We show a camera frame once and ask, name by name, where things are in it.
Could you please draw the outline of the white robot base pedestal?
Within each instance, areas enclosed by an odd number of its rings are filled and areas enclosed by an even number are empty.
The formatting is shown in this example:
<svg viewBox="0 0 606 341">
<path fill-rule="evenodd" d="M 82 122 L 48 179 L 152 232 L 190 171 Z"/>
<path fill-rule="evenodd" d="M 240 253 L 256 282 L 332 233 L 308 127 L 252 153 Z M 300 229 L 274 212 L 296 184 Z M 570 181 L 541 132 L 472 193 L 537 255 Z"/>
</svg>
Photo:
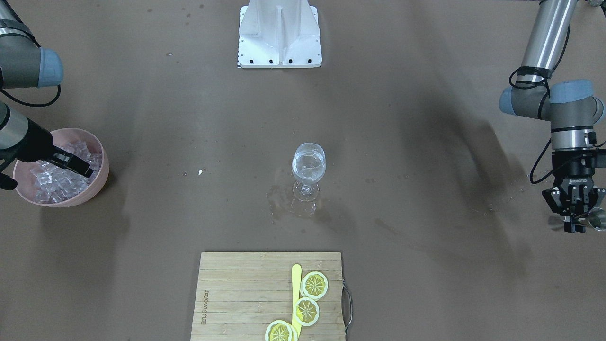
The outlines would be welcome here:
<svg viewBox="0 0 606 341">
<path fill-rule="evenodd" d="M 318 9 L 307 0 L 251 0 L 240 8 L 237 67 L 318 68 Z"/>
</svg>

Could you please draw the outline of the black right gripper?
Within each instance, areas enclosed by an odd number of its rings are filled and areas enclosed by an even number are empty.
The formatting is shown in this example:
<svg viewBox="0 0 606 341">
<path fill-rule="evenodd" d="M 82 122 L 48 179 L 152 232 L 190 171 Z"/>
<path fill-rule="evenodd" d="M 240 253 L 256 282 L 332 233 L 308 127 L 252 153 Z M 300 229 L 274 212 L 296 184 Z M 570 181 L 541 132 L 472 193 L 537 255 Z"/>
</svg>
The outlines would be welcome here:
<svg viewBox="0 0 606 341">
<path fill-rule="evenodd" d="M 5 149 L 5 160 L 22 162 L 47 161 L 61 169 L 67 169 L 89 179 L 94 170 L 90 164 L 73 153 L 55 146 L 53 137 L 37 123 L 28 119 L 27 132 L 17 145 Z"/>
</svg>

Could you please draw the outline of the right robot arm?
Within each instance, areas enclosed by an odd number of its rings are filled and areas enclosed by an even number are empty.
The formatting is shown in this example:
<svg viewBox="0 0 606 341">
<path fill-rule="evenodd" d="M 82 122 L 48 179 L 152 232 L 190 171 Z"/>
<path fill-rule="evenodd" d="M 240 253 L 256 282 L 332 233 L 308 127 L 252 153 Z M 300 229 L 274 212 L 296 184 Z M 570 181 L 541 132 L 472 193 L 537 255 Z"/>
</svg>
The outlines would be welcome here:
<svg viewBox="0 0 606 341">
<path fill-rule="evenodd" d="M 6 0 L 0 3 L 0 87 L 9 89 L 56 87 L 61 94 L 63 64 L 52 49 L 43 48 L 30 28 Z M 11 108 L 0 104 L 1 168 L 13 161 L 46 161 L 62 169 L 89 178 L 93 169 L 88 162 L 56 146 L 52 134 Z"/>
</svg>

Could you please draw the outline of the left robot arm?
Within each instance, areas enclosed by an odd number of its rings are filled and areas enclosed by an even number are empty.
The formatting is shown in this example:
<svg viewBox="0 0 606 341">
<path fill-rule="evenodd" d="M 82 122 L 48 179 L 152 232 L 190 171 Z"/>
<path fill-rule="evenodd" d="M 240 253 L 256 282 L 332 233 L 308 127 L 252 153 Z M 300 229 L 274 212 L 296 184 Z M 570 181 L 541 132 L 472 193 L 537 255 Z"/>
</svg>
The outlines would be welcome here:
<svg viewBox="0 0 606 341">
<path fill-rule="evenodd" d="M 597 144 L 595 125 L 605 119 L 605 104 L 590 80 L 549 83 L 570 37 L 575 0 L 542 0 L 521 65 L 509 76 L 499 99 L 505 114 L 550 123 L 553 185 L 542 192 L 549 208 L 563 219 L 563 230 L 605 230 L 600 203 L 604 188 L 593 175 L 605 166 L 605 149 Z"/>
</svg>

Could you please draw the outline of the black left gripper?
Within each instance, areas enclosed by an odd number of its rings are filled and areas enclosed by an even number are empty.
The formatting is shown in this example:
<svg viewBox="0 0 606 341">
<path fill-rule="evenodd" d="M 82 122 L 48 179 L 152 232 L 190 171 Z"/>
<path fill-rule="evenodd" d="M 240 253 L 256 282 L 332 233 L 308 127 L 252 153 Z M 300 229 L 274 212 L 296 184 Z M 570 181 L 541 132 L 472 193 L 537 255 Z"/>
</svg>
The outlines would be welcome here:
<svg viewBox="0 0 606 341">
<path fill-rule="evenodd" d="M 593 175 L 605 166 L 604 149 L 552 153 L 553 187 L 543 190 L 542 195 L 551 211 L 562 216 L 565 232 L 586 233 L 588 220 L 582 214 L 600 206 L 605 198 L 605 189 L 595 185 Z"/>
</svg>

